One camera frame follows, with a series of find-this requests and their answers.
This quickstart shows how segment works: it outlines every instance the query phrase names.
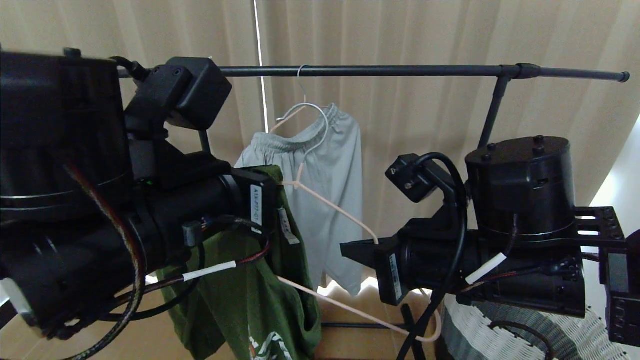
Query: bolt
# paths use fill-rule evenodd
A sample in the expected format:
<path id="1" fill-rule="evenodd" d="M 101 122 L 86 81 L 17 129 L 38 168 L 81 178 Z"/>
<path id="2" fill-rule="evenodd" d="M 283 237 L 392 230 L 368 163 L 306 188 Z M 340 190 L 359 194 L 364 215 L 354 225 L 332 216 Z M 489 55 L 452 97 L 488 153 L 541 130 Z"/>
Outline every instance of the bolt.
<path id="1" fill-rule="evenodd" d="M 82 52 L 80 51 L 80 49 L 75 49 L 73 47 L 65 47 L 62 49 L 62 53 L 67 57 L 67 58 L 81 58 L 82 57 Z"/>
<path id="2" fill-rule="evenodd" d="M 533 153 L 535 155 L 542 155 L 545 153 L 545 147 L 540 145 L 533 148 Z"/>

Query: white wall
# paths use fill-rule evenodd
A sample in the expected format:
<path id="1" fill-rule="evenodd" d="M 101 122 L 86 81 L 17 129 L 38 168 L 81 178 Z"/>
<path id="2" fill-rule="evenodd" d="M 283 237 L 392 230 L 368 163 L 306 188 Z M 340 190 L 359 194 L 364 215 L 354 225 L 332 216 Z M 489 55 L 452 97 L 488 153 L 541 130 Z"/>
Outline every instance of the white wall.
<path id="1" fill-rule="evenodd" d="M 625 236 L 640 229 L 640 211 L 637 202 L 640 199 L 640 118 L 636 122 L 629 139 L 618 156 L 611 172 L 607 176 L 591 206 L 613 206 Z M 597 248 L 588 248 L 597 252 Z M 598 282 L 598 265 L 585 261 L 587 305 L 604 317 L 607 295 L 604 286 Z M 631 359 L 640 359 L 640 348 L 625 347 Z"/>

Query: curtain fold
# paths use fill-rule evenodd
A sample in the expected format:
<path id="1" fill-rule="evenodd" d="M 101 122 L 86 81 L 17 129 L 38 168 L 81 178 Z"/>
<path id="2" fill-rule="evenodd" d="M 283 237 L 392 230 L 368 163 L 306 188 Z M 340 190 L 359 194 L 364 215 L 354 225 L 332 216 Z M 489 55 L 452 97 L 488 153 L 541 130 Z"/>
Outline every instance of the curtain fold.
<path id="1" fill-rule="evenodd" d="M 578 79 L 510 82 L 492 141 L 532 135 L 572 143 L 577 204 L 589 204 L 640 112 L 640 3 L 628 1 L 266 1 L 258 0 L 264 65 L 498 65 L 629 71 L 625 84 Z M 419 205 L 383 175 L 400 154 L 440 151 L 466 176 L 495 78 L 267 78 L 271 127 L 303 99 L 331 102 L 362 128 L 365 223 L 381 236 Z M 292 136 L 316 114 L 279 128 Z"/>
<path id="2" fill-rule="evenodd" d="M 3 49 L 83 56 L 120 55 L 146 67 L 174 56 L 212 56 L 218 66 L 257 66 L 255 13 L 251 1 L 91 0 L 2 1 Z M 263 131 L 257 78 L 230 78 L 233 91 L 209 130 L 214 155 L 235 163 L 254 133 Z M 121 80 L 125 104 L 135 86 Z M 169 141 L 183 152 L 199 151 L 195 131 L 167 125 Z"/>

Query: screw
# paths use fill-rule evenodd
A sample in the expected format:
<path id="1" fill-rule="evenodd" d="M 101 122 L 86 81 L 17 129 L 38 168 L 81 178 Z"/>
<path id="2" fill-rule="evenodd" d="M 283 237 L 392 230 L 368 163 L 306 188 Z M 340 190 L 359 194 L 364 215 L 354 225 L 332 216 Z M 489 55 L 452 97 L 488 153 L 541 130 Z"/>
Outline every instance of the screw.
<path id="1" fill-rule="evenodd" d="M 67 58 L 81 58 L 82 57 L 82 52 L 80 51 L 80 49 L 75 49 L 73 47 L 65 47 L 62 49 L 62 53 L 67 57 Z"/>

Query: green shirt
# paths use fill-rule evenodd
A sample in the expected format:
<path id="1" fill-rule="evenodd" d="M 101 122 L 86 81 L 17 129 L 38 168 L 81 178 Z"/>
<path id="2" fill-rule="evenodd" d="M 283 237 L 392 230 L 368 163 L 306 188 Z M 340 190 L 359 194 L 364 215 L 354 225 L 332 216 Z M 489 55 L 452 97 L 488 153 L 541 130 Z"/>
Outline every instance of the green shirt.
<path id="1" fill-rule="evenodd" d="M 257 167 L 282 182 L 277 166 Z M 238 359 L 313 359 L 321 338 L 317 300 L 277 279 L 277 275 L 311 288 L 302 237 L 295 224 L 287 197 L 278 188 L 278 231 L 271 239 L 269 254 L 256 263 L 206 275 L 196 290 L 170 310 L 175 332 L 194 359 L 204 360 L 228 342 Z M 282 232 L 280 214 L 286 213 L 292 235 Z M 206 266 L 238 260 L 261 250 L 259 241 L 246 233 L 225 231 L 204 242 Z M 164 279 L 197 269 L 194 249 L 186 266 L 158 271 Z M 188 283 L 163 289 L 166 301 Z"/>

